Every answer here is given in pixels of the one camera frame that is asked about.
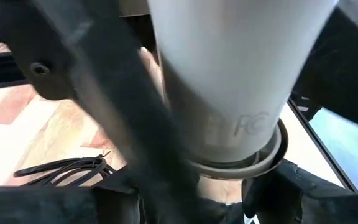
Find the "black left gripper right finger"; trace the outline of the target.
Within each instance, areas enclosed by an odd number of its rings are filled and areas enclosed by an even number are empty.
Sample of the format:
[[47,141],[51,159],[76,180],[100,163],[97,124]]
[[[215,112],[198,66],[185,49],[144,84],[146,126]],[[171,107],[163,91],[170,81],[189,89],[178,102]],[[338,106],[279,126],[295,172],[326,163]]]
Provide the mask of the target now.
[[260,224],[358,224],[358,194],[283,161],[242,190],[246,217]]

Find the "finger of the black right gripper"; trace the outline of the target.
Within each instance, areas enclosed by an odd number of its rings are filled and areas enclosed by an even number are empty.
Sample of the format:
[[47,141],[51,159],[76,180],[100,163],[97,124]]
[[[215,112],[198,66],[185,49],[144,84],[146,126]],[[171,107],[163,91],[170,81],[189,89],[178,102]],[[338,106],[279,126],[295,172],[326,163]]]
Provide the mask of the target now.
[[38,94],[101,125],[167,221],[200,223],[188,147],[115,0],[0,0],[0,38]]
[[358,0],[339,0],[293,91],[358,124]]

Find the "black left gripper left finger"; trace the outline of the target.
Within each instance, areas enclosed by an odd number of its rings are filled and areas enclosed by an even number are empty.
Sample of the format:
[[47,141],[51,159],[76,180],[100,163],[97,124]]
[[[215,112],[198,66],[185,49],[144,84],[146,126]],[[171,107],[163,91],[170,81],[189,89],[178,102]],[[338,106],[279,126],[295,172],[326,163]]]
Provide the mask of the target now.
[[90,187],[0,186],[0,224],[144,224],[127,167]]

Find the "white lightbulb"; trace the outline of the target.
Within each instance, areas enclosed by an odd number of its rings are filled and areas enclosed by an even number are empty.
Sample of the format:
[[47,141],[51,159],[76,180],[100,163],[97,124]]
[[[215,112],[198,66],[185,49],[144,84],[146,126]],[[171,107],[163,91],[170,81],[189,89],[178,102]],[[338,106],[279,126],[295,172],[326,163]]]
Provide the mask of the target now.
[[147,0],[172,112],[191,154],[237,162],[273,136],[338,0]]

